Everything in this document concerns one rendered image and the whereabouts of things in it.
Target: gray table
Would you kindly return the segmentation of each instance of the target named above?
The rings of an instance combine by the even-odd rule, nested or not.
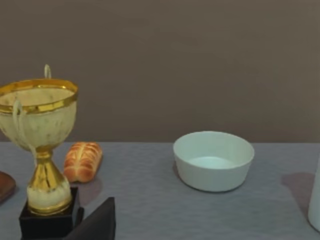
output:
[[[55,150],[62,169],[71,143]],[[227,193],[189,188],[175,175],[171,143],[101,143],[97,179],[80,185],[88,216],[116,200],[116,240],[318,240],[306,214],[319,158],[318,144],[254,144],[246,182]],[[0,170],[19,190],[0,205],[0,239],[20,239],[18,217],[33,172],[31,156],[0,143]]]

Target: table surface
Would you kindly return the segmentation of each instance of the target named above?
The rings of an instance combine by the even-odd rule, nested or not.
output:
[[[62,170],[72,143],[54,151]],[[319,159],[313,143],[257,143],[245,183],[226,193],[183,184],[175,174],[172,143],[100,143],[97,178],[79,184],[85,217],[115,197],[116,240],[318,240],[307,221]],[[30,153],[0,143],[0,170],[17,192],[0,205],[0,239],[20,239],[18,217],[33,173]]]

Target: white cup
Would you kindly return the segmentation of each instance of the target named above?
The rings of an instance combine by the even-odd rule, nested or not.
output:
[[[224,192],[246,179],[255,155],[241,137],[216,131],[200,131],[180,137],[173,145],[177,171],[190,187]]]

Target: brown background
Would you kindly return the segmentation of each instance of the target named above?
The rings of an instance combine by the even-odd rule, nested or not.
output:
[[[72,141],[316,142],[319,23],[319,0],[3,0],[0,83],[78,84]]]

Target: gold trophy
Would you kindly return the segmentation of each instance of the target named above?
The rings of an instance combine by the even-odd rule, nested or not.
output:
[[[31,152],[35,162],[26,189],[27,203],[19,218],[22,239],[64,237],[78,224],[74,217],[80,209],[78,189],[70,188],[52,160],[53,149],[74,127],[77,97],[78,87],[51,78],[48,65],[44,78],[0,87],[0,128],[13,143]],[[72,224],[59,233],[61,218],[72,218]]]

